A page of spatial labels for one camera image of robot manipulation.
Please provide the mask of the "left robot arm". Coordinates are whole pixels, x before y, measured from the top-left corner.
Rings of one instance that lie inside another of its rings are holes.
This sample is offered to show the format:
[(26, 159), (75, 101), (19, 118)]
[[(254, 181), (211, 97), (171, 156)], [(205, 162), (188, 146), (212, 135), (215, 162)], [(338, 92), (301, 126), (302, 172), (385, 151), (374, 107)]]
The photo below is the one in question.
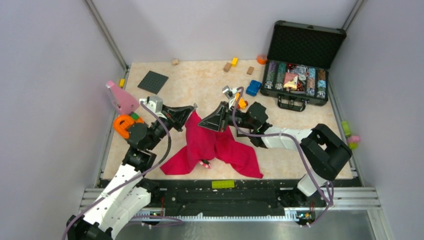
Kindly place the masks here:
[(169, 107), (154, 113), (141, 105), (156, 120), (148, 125), (135, 112), (119, 115), (113, 128), (129, 145), (115, 177), (97, 199), (66, 223), (63, 240), (113, 240), (143, 207), (154, 207), (160, 193), (149, 185), (145, 175), (168, 157), (171, 129), (183, 130), (196, 105)]

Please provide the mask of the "magenta garment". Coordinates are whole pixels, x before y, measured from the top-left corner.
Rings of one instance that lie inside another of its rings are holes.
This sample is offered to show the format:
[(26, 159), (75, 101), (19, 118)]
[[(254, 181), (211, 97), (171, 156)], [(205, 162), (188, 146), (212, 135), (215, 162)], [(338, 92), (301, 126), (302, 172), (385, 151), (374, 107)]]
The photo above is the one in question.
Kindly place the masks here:
[(200, 121), (196, 112), (188, 118), (185, 123), (186, 145), (160, 167), (165, 175), (186, 175), (201, 161), (218, 159), (231, 165), (242, 176), (263, 178), (253, 147), (237, 142), (229, 127), (216, 132), (200, 127)]

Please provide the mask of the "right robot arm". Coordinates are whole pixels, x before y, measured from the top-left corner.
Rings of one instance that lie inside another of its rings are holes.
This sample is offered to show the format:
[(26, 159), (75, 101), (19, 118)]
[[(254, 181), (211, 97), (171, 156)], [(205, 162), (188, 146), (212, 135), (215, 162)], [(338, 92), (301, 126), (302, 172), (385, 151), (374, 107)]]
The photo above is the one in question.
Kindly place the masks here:
[(297, 151), (307, 171), (293, 192), (293, 200), (299, 206), (307, 206), (320, 187), (334, 181), (353, 155), (349, 146), (323, 123), (311, 129), (273, 126), (268, 123), (266, 107), (258, 102), (242, 112), (222, 101), (198, 125), (215, 132), (224, 132), (228, 126), (239, 131), (248, 129), (244, 134), (256, 147)]

